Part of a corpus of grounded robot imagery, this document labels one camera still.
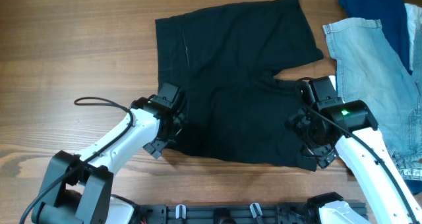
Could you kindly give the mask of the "black shorts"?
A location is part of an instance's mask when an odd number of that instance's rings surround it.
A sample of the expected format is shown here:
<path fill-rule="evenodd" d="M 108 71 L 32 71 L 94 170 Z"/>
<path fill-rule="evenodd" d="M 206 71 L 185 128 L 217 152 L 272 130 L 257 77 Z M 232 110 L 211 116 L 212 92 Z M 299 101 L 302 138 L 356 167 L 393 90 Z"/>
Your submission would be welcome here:
<path fill-rule="evenodd" d="M 323 58 L 299 0 L 246 2 L 155 21 L 158 82 L 180 87 L 185 155 L 315 171 L 285 126 L 301 108 L 277 75 Z"/>

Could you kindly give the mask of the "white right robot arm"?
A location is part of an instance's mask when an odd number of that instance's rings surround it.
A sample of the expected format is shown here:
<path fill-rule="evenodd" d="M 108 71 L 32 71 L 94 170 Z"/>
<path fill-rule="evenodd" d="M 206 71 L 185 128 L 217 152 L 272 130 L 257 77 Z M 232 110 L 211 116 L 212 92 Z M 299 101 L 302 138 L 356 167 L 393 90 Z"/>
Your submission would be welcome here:
<path fill-rule="evenodd" d="M 319 167 L 340 158 L 357 179 L 378 223 L 420 223 L 421 207 L 395 168 L 378 123 L 363 101 L 306 105 L 286 121 Z"/>

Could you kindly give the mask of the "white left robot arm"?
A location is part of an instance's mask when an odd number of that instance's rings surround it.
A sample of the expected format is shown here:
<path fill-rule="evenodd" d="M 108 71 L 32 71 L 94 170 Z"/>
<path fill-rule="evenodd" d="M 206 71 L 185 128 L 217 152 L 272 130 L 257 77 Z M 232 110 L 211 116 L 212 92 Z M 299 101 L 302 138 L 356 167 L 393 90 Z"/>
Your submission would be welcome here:
<path fill-rule="evenodd" d="M 140 223 L 137 205 L 111 193 L 113 180 L 139 150 L 158 159 L 181 130 L 181 96 L 152 95 L 122 107 L 125 118 L 91 146 L 56 153 L 38 196 L 20 218 L 33 223 Z"/>

